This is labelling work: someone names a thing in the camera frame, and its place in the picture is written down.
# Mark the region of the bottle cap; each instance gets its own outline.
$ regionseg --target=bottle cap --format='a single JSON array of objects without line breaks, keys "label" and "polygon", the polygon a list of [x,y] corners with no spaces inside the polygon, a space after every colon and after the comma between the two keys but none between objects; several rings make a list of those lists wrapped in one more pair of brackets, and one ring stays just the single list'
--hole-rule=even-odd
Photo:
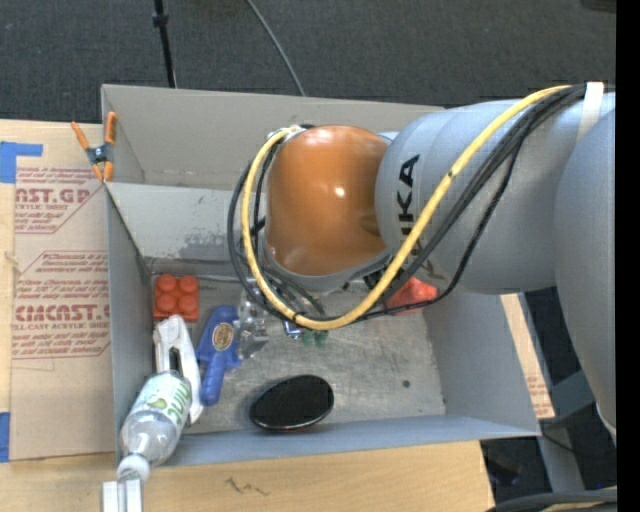
[{"label": "bottle cap", "polygon": [[144,484],[149,479],[151,466],[142,455],[131,453],[118,464],[116,475],[118,480],[133,480],[139,478]]}]

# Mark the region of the plastic water bottle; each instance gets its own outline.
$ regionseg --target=plastic water bottle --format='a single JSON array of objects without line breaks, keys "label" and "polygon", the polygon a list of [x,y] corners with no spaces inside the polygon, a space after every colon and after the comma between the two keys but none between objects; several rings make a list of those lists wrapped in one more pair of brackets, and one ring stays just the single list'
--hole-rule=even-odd
[{"label": "plastic water bottle", "polygon": [[118,480],[139,478],[144,483],[151,467],[171,456],[191,403],[191,385],[178,372],[169,370],[147,380],[120,430],[125,456],[118,465]]}]

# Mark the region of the small green object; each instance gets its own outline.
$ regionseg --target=small green object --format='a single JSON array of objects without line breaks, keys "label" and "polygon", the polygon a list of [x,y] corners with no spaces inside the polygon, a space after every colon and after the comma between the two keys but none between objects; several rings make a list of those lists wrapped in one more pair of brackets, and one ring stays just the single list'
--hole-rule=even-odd
[{"label": "small green object", "polygon": [[314,331],[313,337],[316,340],[316,347],[323,348],[327,345],[329,331]]},{"label": "small green object", "polygon": [[313,331],[304,331],[302,333],[302,344],[306,347],[310,347],[313,343]]}]

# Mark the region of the wire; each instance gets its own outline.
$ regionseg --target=wire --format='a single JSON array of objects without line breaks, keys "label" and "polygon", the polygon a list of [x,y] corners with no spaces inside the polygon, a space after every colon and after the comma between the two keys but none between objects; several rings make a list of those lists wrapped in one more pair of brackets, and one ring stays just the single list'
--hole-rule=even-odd
[{"label": "wire", "polygon": [[167,70],[167,81],[169,87],[175,89],[176,74],[173,70],[173,61],[171,59],[171,48],[169,47],[169,34],[167,33],[167,23],[169,23],[169,14],[164,12],[162,0],[154,0],[156,10],[151,16],[153,26],[160,31],[160,41],[162,43],[162,54],[164,55],[164,65]]},{"label": "wire", "polygon": [[581,457],[581,458],[584,458],[584,459],[607,460],[607,459],[610,459],[611,457],[613,457],[613,456],[615,456],[617,454],[617,451],[615,449],[608,450],[608,451],[606,451],[604,453],[586,453],[586,452],[581,452],[581,451],[578,451],[578,450],[575,450],[575,449],[571,448],[570,446],[567,446],[566,444],[558,441],[557,439],[554,439],[553,437],[551,437],[549,434],[547,434],[545,432],[542,433],[542,437],[544,437],[551,444],[554,444],[554,445],[558,446],[559,448],[562,448],[563,450],[566,450],[569,453],[572,453],[572,454],[576,455],[577,457]]},{"label": "wire", "polygon": [[[495,171],[499,168],[500,165],[505,161],[505,159],[512,153],[517,154],[520,150],[522,142],[525,137],[533,130],[535,130],[542,122],[547,119],[554,112],[558,111],[560,108],[565,107],[567,104],[572,103],[577,100],[580,96],[584,95],[585,87],[584,86],[574,86],[571,88],[560,90],[553,95],[550,95],[543,100],[541,100],[535,108],[531,109],[529,112],[525,113],[504,135],[503,141],[507,141],[504,144],[500,144],[496,146],[489,157],[482,163],[478,171],[474,174],[472,180],[467,185],[465,190],[462,192],[453,208],[448,213],[447,217],[442,221],[440,227],[430,237],[429,242],[424,246],[423,250],[420,254],[412,261],[412,263],[406,269],[403,269],[401,274],[398,274],[396,277],[396,281],[392,283],[392,285],[386,290],[383,298],[386,299],[390,297],[393,293],[395,293],[412,275],[418,271],[418,269],[422,266],[424,261],[431,255],[431,253],[435,250],[436,246],[440,243],[440,241],[444,238],[444,236],[449,232],[451,226],[457,221],[462,212],[467,208],[467,206],[471,203],[471,201],[475,198],[478,192],[482,189],[484,184],[493,176]],[[498,189],[499,194],[494,197],[492,200],[491,211],[496,206],[496,201],[504,192],[504,187],[508,180],[510,179],[511,172],[513,170],[513,164],[515,163],[515,159],[512,160],[511,165],[509,166],[507,173],[505,174],[505,178],[502,181],[502,185]],[[461,265],[459,265],[458,270],[454,274],[452,279],[452,283],[459,280],[461,276]],[[451,285],[447,287],[448,293],[451,289]],[[427,301],[428,304],[432,304],[434,301],[440,300],[443,297],[437,297],[434,300]]]},{"label": "wire", "polygon": [[618,503],[617,489],[597,491],[550,492],[515,498],[497,504],[487,512],[518,512],[521,510],[541,510],[551,505],[568,505],[578,503]]},{"label": "wire", "polygon": [[[271,158],[273,157],[273,154],[275,153],[276,149],[277,149],[277,146],[274,146],[271,149],[271,151],[267,154],[267,157],[265,158],[264,166],[267,165],[267,162],[271,161]],[[268,311],[274,317],[279,318],[280,320],[287,320],[287,318],[282,314],[280,314],[276,309],[274,309],[268,301],[264,300],[264,297],[256,295],[255,285],[253,285],[248,281],[245,275],[244,269],[241,267],[241,264],[244,264],[248,267],[246,258],[243,258],[243,256],[241,256],[236,249],[236,242],[234,239],[235,212],[237,210],[238,198],[240,196],[244,183],[247,179],[248,172],[249,172],[249,166],[245,168],[245,170],[241,174],[236,184],[236,187],[231,196],[229,213],[227,215],[227,245],[229,247],[229,256],[231,259],[231,264],[235,270],[236,275],[238,276],[238,280],[240,281],[240,284],[245,289],[248,296],[256,300],[263,309]],[[257,231],[260,229],[261,225],[263,225],[262,219],[257,221],[257,224],[254,224],[251,230],[251,235],[256,236]],[[269,276],[269,278],[272,281],[281,281],[279,283],[275,283],[280,293],[287,295],[289,298],[295,301],[296,298],[293,295],[293,292],[289,290],[289,288],[292,288],[296,293],[298,293],[298,295],[306,299],[313,306],[313,308],[318,312],[318,314],[322,315],[323,317],[325,316],[325,311],[322,305],[318,301],[316,301],[313,297],[311,297],[304,289],[302,289],[302,287],[296,285],[295,283],[290,283],[290,282],[287,282],[285,284],[284,282],[282,282],[281,278],[274,276],[272,273],[268,271],[265,273]]]},{"label": "wire", "polygon": [[284,52],[284,49],[282,48],[275,34],[269,27],[267,20],[264,19],[264,16],[262,16],[258,8],[255,6],[255,4],[251,0],[245,0],[245,2],[247,3],[247,5],[249,5],[249,7],[251,7],[251,10],[254,12],[258,20],[260,20],[260,23],[262,23],[262,26],[264,27],[267,34],[269,34],[269,37],[271,38],[271,42],[278,50],[278,53],[280,54],[280,57],[282,57],[282,60],[284,61],[285,66],[287,66],[287,70],[289,71],[291,78],[293,78],[293,81],[295,82],[296,87],[298,88],[298,92],[300,93],[300,96],[306,96],[307,93],[304,91],[302,84],[298,79],[298,75],[296,75],[296,72],[293,70],[293,66],[289,62],[289,58],[287,57],[287,54]]},{"label": "wire", "polygon": [[265,294],[265,298],[273,305],[275,309],[277,309],[282,315],[287,317],[289,320],[296,322],[298,325],[302,327],[307,327],[309,329],[314,330],[331,330],[337,329],[340,327],[344,327],[354,322],[360,316],[365,314],[378,300],[378,298],[382,295],[382,293],[389,286],[393,278],[396,276],[397,272],[402,266],[402,263],[407,258],[413,246],[418,241],[422,231],[425,229],[427,224],[430,222],[431,217],[433,216],[437,206],[440,204],[447,191],[451,187],[451,184],[455,180],[455,178],[464,170],[465,166],[469,163],[469,161],[473,158],[473,156],[478,152],[478,150],[510,119],[514,116],[522,112],[524,109],[533,105],[537,101],[545,98],[546,96],[553,94],[554,92],[567,88],[568,86],[557,86],[549,89],[544,89],[542,91],[535,92],[530,94],[526,98],[520,100],[516,104],[509,107],[505,112],[499,115],[496,119],[494,119],[472,142],[471,144],[463,151],[463,153],[458,157],[458,159],[454,162],[449,171],[445,174],[445,176],[440,181],[439,185],[436,187],[434,193],[431,198],[423,208],[420,216],[417,219],[416,224],[413,226],[411,232],[408,234],[404,243],[400,247],[398,253],[394,257],[394,259],[389,264],[387,270],[384,272],[376,286],[373,290],[365,297],[365,299],[353,308],[351,311],[345,313],[341,317],[331,320],[323,320],[317,321],[312,320],[310,318],[304,317],[299,313],[292,311],[279,297],[277,297],[272,290],[269,289],[268,284],[266,283],[264,277],[261,274],[260,268],[256,261],[255,253],[253,252],[253,247],[251,244],[251,236],[250,236],[250,227],[249,227],[249,205],[250,205],[250,195],[253,186],[253,181],[255,179],[255,175],[257,173],[258,167],[260,166],[260,162],[263,160],[265,155],[270,151],[272,147],[274,147],[278,142],[280,142],[284,137],[288,134],[293,133],[299,127],[293,126],[290,128],[283,128],[278,130],[272,137],[270,137],[264,146],[260,149],[256,157],[254,158],[249,173],[246,179],[246,183],[244,186],[244,196],[242,200],[242,209],[241,209],[241,221],[242,221],[242,236],[244,241],[245,253],[247,256],[249,268],[251,273],[256,279],[256,284]]}]

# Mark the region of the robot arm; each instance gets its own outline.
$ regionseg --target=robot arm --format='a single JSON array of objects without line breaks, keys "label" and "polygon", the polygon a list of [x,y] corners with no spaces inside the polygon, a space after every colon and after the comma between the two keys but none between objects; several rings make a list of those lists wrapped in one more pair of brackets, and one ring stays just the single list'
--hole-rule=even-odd
[{"label": "robot arm", "polygon": [[[432,113],[392,141],[353,127],[276,132],[239,184],[244,251],[265,304],[328,330],[388,313],[384,301],[412,277],[438,295],[404,308],[455,286],[557,286],[615,435],[614,127],[615,93],[589,84]],[[259,237],[250,194],[271,158]],[[360,277],[372,284],[367,297],[328,319],[301,313],[277,285],[317,295]]]}]

